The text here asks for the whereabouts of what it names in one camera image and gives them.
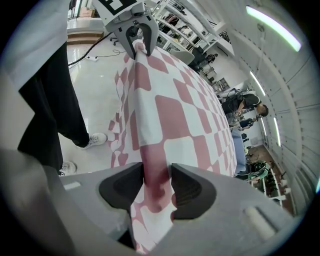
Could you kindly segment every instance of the white floor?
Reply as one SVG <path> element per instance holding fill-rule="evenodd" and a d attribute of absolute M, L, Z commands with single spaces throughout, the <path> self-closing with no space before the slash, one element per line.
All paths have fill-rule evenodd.
<path fill-rule="evenodd" d="M 69 45 L 68 61 L 79 59 L 91 45 Z M 88 54 L 91 58 L 97 55 L 115 55 L 113 49 L 123 52 L 123 47 L 116 46 L 106 38 Z M 99 57 L 98 61 L 84 59 L 69 69 L 73 87 L 79 101 L 87 131 L 106 133 L 109 122 L 120 107 L 120 100 L 115 85 L 115 75 L 123 64 L 125 53 L 113 57 Z M 59 134 L 64 161 L 77 165 L 77 173 L 88 173 L 109 168 L 111 149 L 107 144 L 91 147 L 88 150 L 78 149 L 71 140 Z"/>

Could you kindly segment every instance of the white ceiling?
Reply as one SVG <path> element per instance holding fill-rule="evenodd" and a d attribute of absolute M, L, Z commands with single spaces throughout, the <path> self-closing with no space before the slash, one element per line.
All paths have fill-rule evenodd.
<path fill-rule="evenodd" d="M 227 23 L 235 58 L 247 73 L 260 70 L 260 81 L 266 96 L 257 84 L 251 86 L 269 107 L 268 117 L 263 118 L 267 136 L 264 138 L 276 162 L 286 172 L 292 189 L 297 213 L 302 213 L 313 198 L 320 176 L 320 72 L 318 63 L 302 31 L 292 17 L 277 3 L 259 0 L 262 7 L 285 25 L 302 43 L 299 52 L 274 30 L 264 25 L 265 43 L 261 44 L 258 20 L 249 16 L 246 6 L 257 7 L 253 0 L 198 0 L 207 10 L 214 10 L 213 17 Z M 276 117 L 281 138 L 277 143 L 274 124 Z"/>

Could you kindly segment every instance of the checkered cloth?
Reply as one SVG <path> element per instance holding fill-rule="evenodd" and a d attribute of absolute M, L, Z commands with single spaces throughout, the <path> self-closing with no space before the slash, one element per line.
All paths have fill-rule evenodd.
<path fill-rule="evenodd" d="M 110 122 L 111 167 L 143 162 L 144 184 L 131 206 L 136 250 L 147 253 L 172 227 L 172 163 L 233 176 L 235 147 L 213 89 L 192 69 L 141 40 L 114 80 L 122 104 Z"/>

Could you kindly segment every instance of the white sneaker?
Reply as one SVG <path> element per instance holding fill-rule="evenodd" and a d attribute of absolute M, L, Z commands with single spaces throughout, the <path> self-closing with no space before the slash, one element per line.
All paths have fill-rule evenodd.
<path fill-rule="evenodd" d="M 80 147 L 81 150 L 87 150 L 92 146 L 97 146 L 105 143 L 107 141 L 107 135 L 104 133 L 94 133 L 89 135 L 89 143 L 85 147 Z"/>
<path fill-rule="evenodd" d="M 60 170 L 59 175 L 66 176 L 66 175 L 72 175 L 77 172 L 77 166 L 70 161 L 63 162 L 62 168 Z"/>

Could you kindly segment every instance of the gray robot arm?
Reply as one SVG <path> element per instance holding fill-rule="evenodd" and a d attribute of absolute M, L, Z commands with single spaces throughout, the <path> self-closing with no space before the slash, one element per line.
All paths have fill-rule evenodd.
<path fill-rule="evenodd" d="M 102 22 L 108 32 L 114 32 L 130 58 L 136 58 L 136 51 L 130 36 L 135 28 L 142 30 L 147 55 L 153 52 L 158 25 L 142 0 L 93 0 Z"/>

